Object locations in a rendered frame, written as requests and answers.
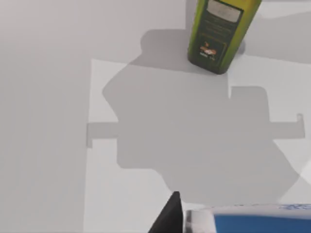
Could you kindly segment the green bottle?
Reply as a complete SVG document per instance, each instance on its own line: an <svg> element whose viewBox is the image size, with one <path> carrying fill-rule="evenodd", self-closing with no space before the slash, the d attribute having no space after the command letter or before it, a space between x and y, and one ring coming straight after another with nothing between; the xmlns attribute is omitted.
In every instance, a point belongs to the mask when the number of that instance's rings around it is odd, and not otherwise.
<svg viewBox="0 0 311 233"><path fill-rule="evenodd" d="M228 71L262 0L198 0L188 60L214 74Z"/></svg>

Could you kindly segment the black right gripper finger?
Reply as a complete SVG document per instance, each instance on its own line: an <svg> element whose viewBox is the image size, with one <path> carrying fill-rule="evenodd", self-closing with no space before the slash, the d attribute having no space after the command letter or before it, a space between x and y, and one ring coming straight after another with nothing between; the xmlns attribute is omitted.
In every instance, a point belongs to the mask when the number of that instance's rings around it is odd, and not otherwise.
<svg viewBox="0 0 311 233"><path fill-rule="evenodd" d="M183 209L179 191L171 194L148 233L183 233Z"/></svg>

